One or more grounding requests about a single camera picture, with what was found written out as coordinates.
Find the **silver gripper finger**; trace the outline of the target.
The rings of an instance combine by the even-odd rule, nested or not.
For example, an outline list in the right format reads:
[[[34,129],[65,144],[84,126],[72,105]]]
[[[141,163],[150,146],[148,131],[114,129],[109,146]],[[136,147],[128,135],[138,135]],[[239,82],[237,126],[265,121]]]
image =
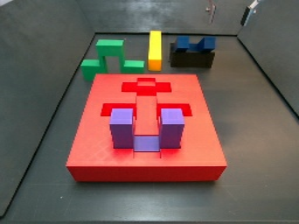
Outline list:
[[[205,12],[209,15],[209,23],[213,22],[215,13],[216,13],[216,4],[213,3],[213,0],[206,0],[208,6],[205,7]]]
[[[251,5],[245,8],[244,13],[243,13],[243,17],[240,19],[240,25],[241,26],[247,25],[248,19],[249,19],[251,15],[255,13],[257,5],[259,5],[259,0],[253,0]]]

